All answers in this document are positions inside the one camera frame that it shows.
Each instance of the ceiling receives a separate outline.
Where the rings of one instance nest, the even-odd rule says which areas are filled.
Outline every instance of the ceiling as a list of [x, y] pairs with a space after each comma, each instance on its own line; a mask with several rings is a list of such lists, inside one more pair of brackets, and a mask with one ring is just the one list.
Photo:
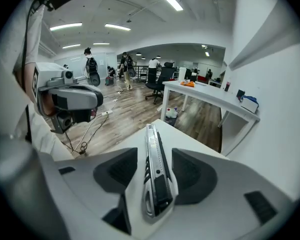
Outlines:
[[[132, 31], [106, 28], [105, 24], [146, 31], [151, 24], [169, 24], [178, 21], [198, 21], [216, 24], [233, 22], [234, 0], [177, 0], [183, 11], [176, 11], [165, 0], [72, 0], [43, 16], [41, 41], [54, 53], [63, 46], [106, 42], [116, 45]], [[51, 32], [50, 27], [82, 22], [81, 27], [71, 27]]]
[[180, 60], [193, 60], [193, 59], [212, 59], [222, 62], [225, 56], [225, 48], [216, 47], [214, 45], [208, 45], [205, 49], [201, 44], [197, 43], [172, 43], [153, 45], [138, 50], [128, 51], [133, 60], [140, 60], [145, 57], [146, 60], [155, 58], [160, 55], [162, 59], [180, 59]]

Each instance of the wooden floor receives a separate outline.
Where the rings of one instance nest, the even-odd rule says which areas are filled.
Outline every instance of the wooden floor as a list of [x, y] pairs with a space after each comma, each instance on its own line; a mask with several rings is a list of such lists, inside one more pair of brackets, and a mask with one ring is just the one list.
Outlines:
[[[86, 150], [87, 156], [105, 153], [111, 147], [144, 128], [146, 124], [160, 118], [161, 112], [157, 111], [157, 108], [162, 104], [162, 99], [159, 98], [156, 105], [153, 104], [153, 98], [145, 100], [145, 96], [150, 95], [152, 90], [148, 89], [144, 83], [134, 83], [133, 90], [129, 91], [124, 88], [125, 84], [122, 81], [118, 81], [118, 85], [123, 89], [119, 97], [117, 97], [118, 86], [105, 86], [102, 83], [99, 86], [105, 98], [103, 105], [98, 108], [97, 116], [110, 110], [115, 104], [113, 100], [116, 97], [118, 101], [113, 108], [113, 114], [108, 117], [89, 143]], [[171, 92], [169, 107], [177, 107], [181, 111], [184, 98], [185, 96], [180, 93]], [[83, 141], [87, 142], [105, 119], [105, 116], [96, 119]], [[175, 127], [213, 150], [220, 152], [221, 130], [217, 127], [219, 121], [219, 107], [189, 97], [186, 108], [184, 112], [180, 112]], [[73, 148], [80, 142], [89, 124], [90, 122], [83, 122], [72, 126], [68, 130], [67, 134], [71, 139]], [[69, 145], [65, 135], [57, 134], [57, 136]], [[80, 155], [75, 152], [73, 156], [79, 158]]]

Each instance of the blue object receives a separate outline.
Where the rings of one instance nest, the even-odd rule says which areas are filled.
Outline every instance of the blue object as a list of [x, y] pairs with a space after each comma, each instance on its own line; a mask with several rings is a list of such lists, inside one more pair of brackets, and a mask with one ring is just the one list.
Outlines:
[[243, 96], [241, 97], [241, 100], [240, 100], [240, 101], [242, 101], [244, 98], [249, 99], [250, 101], [252, 101], [252, 102], [254, 102], [254, 103], [257, 103], [257, 104], [258, 104], [258, 108], [259, 108], [259, 103], [257, 102], [257, 98], [252, 97], [252, 96], [245, 96], [245, 95], [243, 95]]

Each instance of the chair base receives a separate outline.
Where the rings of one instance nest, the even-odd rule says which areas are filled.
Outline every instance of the chair base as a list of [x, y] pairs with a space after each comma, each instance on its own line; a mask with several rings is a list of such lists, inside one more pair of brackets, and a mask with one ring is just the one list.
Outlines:
[[154, 90], [153, 93], [151, 95], [148, 95], [148, 96], [145, 96], [145, 100], [147, 100], [148, 98], [150, 97], [154, 97], [154, 101], [153, 101], [153, 104], [156, 104], [156, 101], [157, 101], [157, 98], [161, 98], [163, 99], [164, 98], [164, 95], [162, 94], [161, 91], [157, 91], [157, 90]]

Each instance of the white cylinder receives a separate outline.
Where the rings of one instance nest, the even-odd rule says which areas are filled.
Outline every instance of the white cylinder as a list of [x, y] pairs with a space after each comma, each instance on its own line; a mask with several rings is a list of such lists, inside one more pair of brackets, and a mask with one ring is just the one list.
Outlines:
[[187, 71], [187, 69], [185, 67], [179, 68], [179, 77], [178, 77], [179, 82], [182, 82], [185, 80], [186, 71]]

